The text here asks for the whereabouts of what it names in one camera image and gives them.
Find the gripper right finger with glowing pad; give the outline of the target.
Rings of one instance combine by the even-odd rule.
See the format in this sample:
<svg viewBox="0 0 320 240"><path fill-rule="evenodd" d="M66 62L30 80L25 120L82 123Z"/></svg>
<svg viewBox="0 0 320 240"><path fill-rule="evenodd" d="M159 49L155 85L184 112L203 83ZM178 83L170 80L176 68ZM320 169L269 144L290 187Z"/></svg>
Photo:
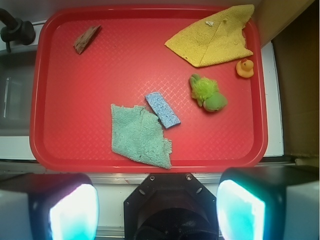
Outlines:
<svg viewBox="0 0 320 240"><path fill-rule="evenodd" d="M216 195L226 240L318 240L320 170L314 166L231 167Z"/></svg>

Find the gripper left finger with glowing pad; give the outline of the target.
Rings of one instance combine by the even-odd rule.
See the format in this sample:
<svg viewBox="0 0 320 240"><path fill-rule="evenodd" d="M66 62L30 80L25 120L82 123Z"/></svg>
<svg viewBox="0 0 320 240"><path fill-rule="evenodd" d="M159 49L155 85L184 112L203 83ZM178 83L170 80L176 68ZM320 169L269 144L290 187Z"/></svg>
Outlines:
<svg viewBox="0 0 320 240"><path fill-rule="evenodd" d="M2 240L93 240L99 198L84 173L0 176Z"/></svg>

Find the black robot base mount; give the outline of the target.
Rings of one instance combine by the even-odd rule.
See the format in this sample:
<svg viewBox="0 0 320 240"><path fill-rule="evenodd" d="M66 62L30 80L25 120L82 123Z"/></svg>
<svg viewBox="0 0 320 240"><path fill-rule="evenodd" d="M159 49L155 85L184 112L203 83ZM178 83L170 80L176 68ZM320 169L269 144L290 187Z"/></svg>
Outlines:
<svg viewBox="0 0 320 240"><path fill-rule="evenodd" d="M191 173L151 173L123 202L126 240L217 240L216 196Z"/></svg>

